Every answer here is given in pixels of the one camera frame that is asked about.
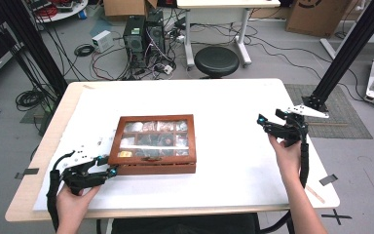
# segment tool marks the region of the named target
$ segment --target wooden display box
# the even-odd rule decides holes
[[[193,115],[121,117],[108,159],[118,175],[196,172]]]

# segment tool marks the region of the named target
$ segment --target round stool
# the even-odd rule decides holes
[[[239,67],[239,58],[224,47],[206,47],[196,53],[194,64],[210,79],[230,75]]]

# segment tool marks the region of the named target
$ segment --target human hand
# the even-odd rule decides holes
[[[87,213],[88,205],[101,186],[91,188],[83,195],[81,190],[79,196],[74,195],[71,189],[64,184],[56,197],[56,209],[58,212],[59,227],[56,233],[76,233],[81,221]]]
[[[299,180],[300,171],[300,140],[296,143],[285,147],[285,140],[278,142],[272,135],[268,135],[269,142],[276,152],[276,159],[280,169],[281,179],[285,184]]]

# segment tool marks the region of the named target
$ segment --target sticker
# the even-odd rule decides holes
[[[119,158],[130,158],[130,157],[132,157],[132,152],[122,151],[118,157]]]
[[[139,35],[139,27],[136,27],[136,28],[134,28],[132,31],[131,31],[131,34],[132,35]]]
[[[328,183],[331,183],[331,182],[335,181],[336,179],[338,179],[338,177],[336,177],[336,175],[333,174],[333,175],[327,176],[327,177],[319,180],[319,182],[321,183],[321,185],[324,186],[324,185],[326,185]]]

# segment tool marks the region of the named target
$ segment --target black metal pole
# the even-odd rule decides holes
[[[44,41],[32,24],[30,15],[21,0],[0,0],[0,10],[6,22],[20,37],[23,45],[28,49],[36,64],[47,78],[56,93],[56,102],[59,102],[66,91],[66,81]]]
[[[355,28],[351,31],[335,60],[330,64],[323,78],[311,96],[305,100],[305,105],[320,110],[335,89],[345,72],[356,59],[357,55],[374,34],[374,0],[360,17]]]

